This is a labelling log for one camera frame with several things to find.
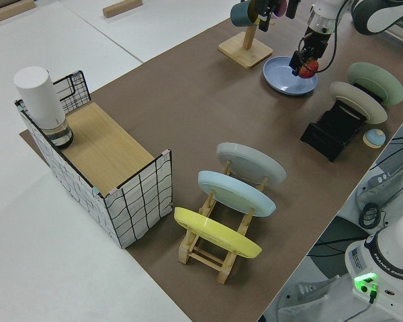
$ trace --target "green light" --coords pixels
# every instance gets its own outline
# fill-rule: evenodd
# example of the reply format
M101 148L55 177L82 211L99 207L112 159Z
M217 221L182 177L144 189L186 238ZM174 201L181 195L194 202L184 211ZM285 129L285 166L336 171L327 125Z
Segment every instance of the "green light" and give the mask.
M361 290L361 291L365 292L365 291L367 291L366 283L373 282L376 279L377 279L377 275L375 273L367 273L367 274L355 277L354 284L355 284L355 287L357 288L357 290Z

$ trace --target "red apple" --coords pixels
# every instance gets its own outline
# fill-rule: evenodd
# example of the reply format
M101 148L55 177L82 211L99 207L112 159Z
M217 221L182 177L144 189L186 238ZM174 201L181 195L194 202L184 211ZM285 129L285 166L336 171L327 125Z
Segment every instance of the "red apple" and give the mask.
M319 64L318 61L310 58L305 65L309 68L307 69L304 65L300 68L300 70L298 71L298 76L300 76L301 78L310 78L313 77L315 75L314 72L316 72L319 68Z

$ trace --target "white table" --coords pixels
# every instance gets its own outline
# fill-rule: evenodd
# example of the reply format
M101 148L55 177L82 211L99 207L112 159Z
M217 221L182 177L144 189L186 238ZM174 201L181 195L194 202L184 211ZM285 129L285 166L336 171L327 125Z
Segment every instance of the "white table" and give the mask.
M0 321L188 321L19 137L13 76L82 70L90 91L140 62L59 1L0 22Z
M104 18L102 9L119 0L61 0L90 25L141 62L230 17L239 0L144 0L142 6Z

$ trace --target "blue plate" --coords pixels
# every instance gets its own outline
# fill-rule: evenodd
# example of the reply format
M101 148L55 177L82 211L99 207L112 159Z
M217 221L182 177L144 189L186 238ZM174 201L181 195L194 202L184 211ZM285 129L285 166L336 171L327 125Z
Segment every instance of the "blue plate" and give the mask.
M266 81L276 91L286 95L303 95L312 91L318 84L318 77L301 78L292 74L288 66L291 57L273 57L266 61L263 74Z
M254 209L254 217L267 217L276 210L275 203L268 196L231 176L200 171L198 183L205 194L213 191L215 200L241 213L249 213Z

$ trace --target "wooden block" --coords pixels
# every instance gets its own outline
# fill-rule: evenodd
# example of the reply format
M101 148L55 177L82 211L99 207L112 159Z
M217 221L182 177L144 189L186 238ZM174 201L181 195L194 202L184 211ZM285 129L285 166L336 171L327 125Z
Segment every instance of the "wooden block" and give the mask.
M21 0L0 8L0 21L35 8L34 0Z
M142 0L123 0L109 7L103 8L103 15L106 18L119 15L125 11L140 7L142 5Z
M74 139L62 153L103 196L154 160L94 102L66 119Z
M273 50L254 39L249 49L242 47L245 33L241 32L219 45L218 49L245 68L252 68L272 55Z

